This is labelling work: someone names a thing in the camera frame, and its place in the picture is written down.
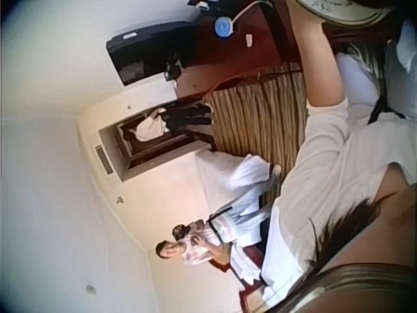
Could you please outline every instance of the wooden desk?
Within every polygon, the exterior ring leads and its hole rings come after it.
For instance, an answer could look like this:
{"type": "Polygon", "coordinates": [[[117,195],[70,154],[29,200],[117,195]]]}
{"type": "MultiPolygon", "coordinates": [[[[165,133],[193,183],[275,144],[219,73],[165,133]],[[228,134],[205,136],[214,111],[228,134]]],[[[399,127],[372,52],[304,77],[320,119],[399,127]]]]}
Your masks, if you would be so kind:
{"type": "MultiPolygon", "coordinates": [[[[241,9],[253,0],[241,1],[241,9]]],[[[257,5],[243,14],[235,32],[220,38],[214,32],[215,18],[201,16],[197,30],[197,57],[177,80],[178,99],[201,97],[219,85],[256,74],[284,62],[300,62],[285,0],[274,0],[274,8],[257,5]],[[253,46],[246,47],[246,34],[252,34],[253,46]]],[[[324,31],[335,52],[350,41],[386,41],[394,38],[401,23],[396,16],[365,29],[346,29],[325,24],[324,31]]]]}
{"type": "MultiPolygon", "coordinates": [[[[251,2],[244,0],[241,7],[251,2]]],[[[177,80],[178,99],[204,95],[223,82],[282,62],[261,6],[242,15],[229,38],[216,35],[215,21],[208,16],[199,20],[197,59],[177,80]],[[253,36],[251,48],[246,47],[246,34],[253,36]]]]}

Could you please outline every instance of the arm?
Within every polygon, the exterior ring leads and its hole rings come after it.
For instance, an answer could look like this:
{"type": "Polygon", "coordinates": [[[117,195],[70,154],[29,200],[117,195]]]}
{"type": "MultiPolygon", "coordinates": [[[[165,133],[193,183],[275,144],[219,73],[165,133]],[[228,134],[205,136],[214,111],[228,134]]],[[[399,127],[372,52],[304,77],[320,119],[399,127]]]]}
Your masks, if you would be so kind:
{"type": "Polygon", "coordinates": [[[300,50],[307,96],[312,106],[335,106],[345,98],[336,59],[322,20],[287,0],[291,24],[300,50]]]}
{"type": "Polygon", "coordinates": [[[206,241],[202,236],[200,236],[198,233],[193,233],[192,235],[195,237],[195,241],[199,246],[204,246],[207,248],[208,251],[210,251],[213,258],[217,258],[220,256],[223,252],[223,246],[216,246],[208,241],[206,241]]]}
{"type": "Polygon", "coordinates": [[[295,204],[300,193],[317,190],[311,185],[326,180],[349,137],[347,100],[322,21],[294,1],[287,3],[304,67],[309,117],[295,166],[282,184],[286,206],[295,204]]]}
{"type": "Polygon", "coordinates": [[[151,119],[156,119],[156,117],[158,116],[158,114],[159,114],[159,110],[154,110],[150,115],[149,115],[149,117],[151,118],[151,119]]]}

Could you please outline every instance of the sleeve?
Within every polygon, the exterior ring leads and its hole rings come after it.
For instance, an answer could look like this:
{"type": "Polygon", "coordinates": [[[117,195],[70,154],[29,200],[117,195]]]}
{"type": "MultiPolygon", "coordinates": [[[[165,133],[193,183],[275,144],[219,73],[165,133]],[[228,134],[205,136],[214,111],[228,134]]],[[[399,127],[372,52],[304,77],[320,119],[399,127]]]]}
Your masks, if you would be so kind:
{"type": "Polygon", "coordinates": [[[204,263],[206,261],[210,261],[212,258],[213,258],[213,256],[212,256],[211,252],[207,251],[200,256],[196,256],[194,258],[190,258],[189,260],[186,260],[185,264],[197,265],[197,264],[200,264],[200,263],[204,263]]]}
{"type": "Polygon", "coordinates": [[[331,107],[313,107],[307,104],[305,140],[296,158],[295,166],[284,180],[286,187],[300,189],[309,179],[326,175],[336,163],[349,136],[347,99],[331,107]]]}

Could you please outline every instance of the dark hair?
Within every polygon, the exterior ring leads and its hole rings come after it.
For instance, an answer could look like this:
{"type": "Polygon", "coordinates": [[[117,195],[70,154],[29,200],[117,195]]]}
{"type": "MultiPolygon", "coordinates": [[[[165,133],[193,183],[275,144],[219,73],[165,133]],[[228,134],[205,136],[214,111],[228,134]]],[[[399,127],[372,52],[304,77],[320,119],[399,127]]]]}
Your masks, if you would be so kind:
{"type": "Polygon", "coordinates": [[[369,8],[395,8],[404,19],[410,18],[417,26],[417,10],[415,0],[353,0],[369,8]]]}
{"type": "Polygon", "coordinates": [[[310,219],[315,237],[315,252],[313,258],[307,260],[309,269],[295,282],[288,294],[294,292],[311,277],[318,274],[349,241],[367,228],[379,216],[381,202],[389,196],[391,195],[383,197],[375,203],[364,200],[357,206],[352,207],[345,216],[339,218],[336,222],[333,221],[333,215],[331,214],[319,237],[317,237],[315,226],[310,219]]]}
{"type": "Polygon", "coordinates": [[[173,229],[172,229],[172,236],[174,237],[174,239],[176,241],[183,239],[185,236],[187,236],[189,234],[191,230],[191,227],[189,226],[185,226],[183,224],[181,225],[176,225],[173,229]]]}
{"type": "Polygon", "coordinates": [[[155,247],[156,255],[159,256],[161,259],[168,259],[166,256],[161,255],[161,251],[167,243],[168,243],[168,241],[164,240],[164,241],[158,243],[155,247]]]}
{"type": "Polygon", "coordinates": [[[126,140],[127,142],[130,142],[132,140],[136,139],[136,136],[134,133],[130,132],[129,130],[124,130],[123,131],[123,139],[126,140]]]}

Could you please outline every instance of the woman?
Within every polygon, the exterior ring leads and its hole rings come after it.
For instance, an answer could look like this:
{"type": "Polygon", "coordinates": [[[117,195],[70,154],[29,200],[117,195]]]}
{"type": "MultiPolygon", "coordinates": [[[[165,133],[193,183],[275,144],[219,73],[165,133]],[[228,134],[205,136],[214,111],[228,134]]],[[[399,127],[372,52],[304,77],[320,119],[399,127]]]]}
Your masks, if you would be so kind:
{"type": "MultiPolygon", "coordinates": [[[[288,263],[311,277],[374,220],[392,213],[393,201],[414,188],[410,185],[417,180],[416,121],[391,112],[368,124],[379,94],[361,92],[365,85],[365,91],[377,91],[364,64],[348,55],[339,55],[338,64],[323,21],[294,1],[287,3],[304,69],[309,117],[305,142],[274,204],[271,223],[277,224],[271,228],[283,239],[274,249],[287,249],[286,258],[292,258],[288,263]],[[354,80],[346,68],[354,72],[354,80]]],[[[388,63],[395,61],[387,57],[388,63]]],[[[408,93],[415,94],[416,84],[410,86],[408,93]]],[[[390,97],[395,90],[387,92],[390,97]]],[[[407,105],[415,108],[416,99],[407,105]]],[[[413,250],[410,241],[407,248],[413,250]]],[[[271,250],[267,247],[266,260],[271,250]]],[[[264,272],[274,261],[270,263],[264,263],[262,275],[273,285],[279,275],[264,272]]]]}

